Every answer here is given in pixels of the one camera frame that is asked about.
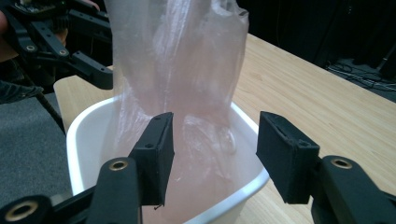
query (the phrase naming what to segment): dark background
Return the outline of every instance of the dark background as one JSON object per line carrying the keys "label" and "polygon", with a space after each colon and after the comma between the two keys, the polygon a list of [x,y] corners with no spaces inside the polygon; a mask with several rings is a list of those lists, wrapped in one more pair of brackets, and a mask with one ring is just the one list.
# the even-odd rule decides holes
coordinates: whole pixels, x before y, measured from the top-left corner
{"label": "dark background", "polygon": [[396,75],[394,0],[237,0],[249,32],[320,67],[340,58]]}

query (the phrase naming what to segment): table surface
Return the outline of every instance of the table surface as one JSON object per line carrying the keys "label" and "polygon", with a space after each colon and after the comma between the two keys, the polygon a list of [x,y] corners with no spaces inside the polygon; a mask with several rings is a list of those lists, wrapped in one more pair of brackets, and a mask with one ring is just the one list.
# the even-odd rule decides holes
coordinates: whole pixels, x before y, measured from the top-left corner
{"label": "table surface", "polygon": [[[113,95],[79,77],[54,85],[66,130],[85,108]],[[248,35],[233,101],[256,123],[281,115],[320,145],[320,157],[356,161],[396,195],[396,104]],[[236,223],[312,223],[310,204],[284,204],[272,180],[247,201]]]}

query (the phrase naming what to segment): plastic bag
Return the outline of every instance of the plastic bag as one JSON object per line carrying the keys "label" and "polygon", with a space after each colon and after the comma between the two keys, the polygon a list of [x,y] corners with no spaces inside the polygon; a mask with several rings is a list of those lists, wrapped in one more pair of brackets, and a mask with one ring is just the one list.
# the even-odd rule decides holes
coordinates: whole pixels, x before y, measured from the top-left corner
{"label": "plastic bag", "polygon": [[165,207],[145,207],[144,220],[186,221],[240,187],[230,178],[237,167],[228,113],[248,14],[234,0],[107,0],[106,9],[119,121],[111,157],[128,155],[150,118],[174,112]]}

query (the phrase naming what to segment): black equipment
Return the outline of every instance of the black equipment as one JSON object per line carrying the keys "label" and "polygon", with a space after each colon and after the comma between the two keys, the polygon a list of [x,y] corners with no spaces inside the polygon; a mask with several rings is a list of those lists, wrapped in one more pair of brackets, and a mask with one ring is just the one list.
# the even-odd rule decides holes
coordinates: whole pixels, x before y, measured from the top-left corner
{"label": "black equipment", "polygon": [[55,35],[67,29],[111,43],[110,24],[105,12],[80,0],[2,0],[0,9],[8,21],[3,38],[19,53],[22,67],[29,74],[36,73],[41,79],[49,79],[45,81],[49,85],[55,77],[52,71],[42,68],[65,69],[68,74],[78,75],[100,89],[113,88],[111,70],[82,51],[69,52]]}
{"label": "black equipment", "polygon": [[143,223],[141,206],[165,204],[175,155],[172,120],[173,113],[151,119],[128,157],[102,166],[96,186],[56,206],[42,195],[21,198],[0,210],[0,223]]}
{"label": "black equipment", "polygon": [[287,119],[261,112],[257,156],[285,203],[314,198],[315,223],[396,223],[396,197],[354,161],[318,156],[319,146]]}

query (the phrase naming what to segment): black metal bracket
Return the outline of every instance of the black metal bracket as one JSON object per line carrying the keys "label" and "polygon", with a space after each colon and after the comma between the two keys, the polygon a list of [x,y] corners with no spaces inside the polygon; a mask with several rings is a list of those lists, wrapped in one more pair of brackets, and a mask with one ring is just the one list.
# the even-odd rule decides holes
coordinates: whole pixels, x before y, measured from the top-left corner
{"label": "black metal bracket", "polygon": [[113,88],[110,69],[81,51],[71,54],[55,36],[68,29],[111,43],[106,13],[80,0],[23,2],[30,1],[3,0],[0,9],[8,21],[3,38],[28,66],[65,68],[100,89]]}

